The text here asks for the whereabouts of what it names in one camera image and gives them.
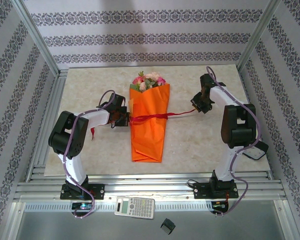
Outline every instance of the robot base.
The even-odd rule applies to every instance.
[[[95,200],[103,200],[105,197],[105,185],[104,184],[95,184],[88,183],[88,176],[84,180],[81,185],[85,189],[87,189],[90,193],[92,193]],[[76,185],[69,183],[67,180],[65,184],[62,185],[61,200],[91,200],[91,197],[85,192],[82,191]]]
[[[209,182],[193,183],[194,199],[237,199],[239,197],[237,185],[234,180],[220,181],[215,171]]]

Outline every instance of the white calculator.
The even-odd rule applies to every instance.
[[[115,215],[139,219],[154,219],[155,200],[139,197],[118,197],[115,204]]]

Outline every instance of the floral pattern wallpaper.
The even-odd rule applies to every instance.
[[[281,1],[241,77],[300,232],[300,0]]]
[[[0,239],[55,77],[9,0],[0,0]]]
[[[25,0],[60,69],[235,64],[268,0]]]

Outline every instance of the white platform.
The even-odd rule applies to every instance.
[[[239,100],[247,102],[235,65],[211,66],[219,82]],[[170,84],[168,112],[181,113],[193,109],[190,100],[200,87],[205,66],[108,67],[70,69],[65,82],[59,113],[80,113],[95,108],[101,95],[115,90],[129,100],[129,86],[138,72],[159,72]],[[162,163],[132,162],[129,127],[109,125],[95,130],[95,139],[87,132],[82,150],[82,164],[88,175],[210,173],[221,160],[224,143],[220,130],[223,109],[214,105],[207,114],[197,111],[170,118],[166,125]],[[254,161],[242,156],[238,172],[270,170],[266,156]],[[44,175],[64,175],[58,156],[49,152]]]

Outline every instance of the flower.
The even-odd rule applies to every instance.
[[[152,73],[148,73],[145,75],[146,79],[153,79],[154,81],[158,81],[159,77],[161,77],[161,76],[157,72],[152,72]]]
[[[146,83],[144,81],[140,83],[139,90],[142,93],[146,90]]]
[[[157,80],[158,86],[165,85],[166,80],[164,80],[161,76]]]
[[[144,80],[144,78],[143,78],[142,76],[137,76],[137,77],[133,80],[132,84],[137,85],[137,84],[143,83],[144,81],[145,81],[145,80]]]

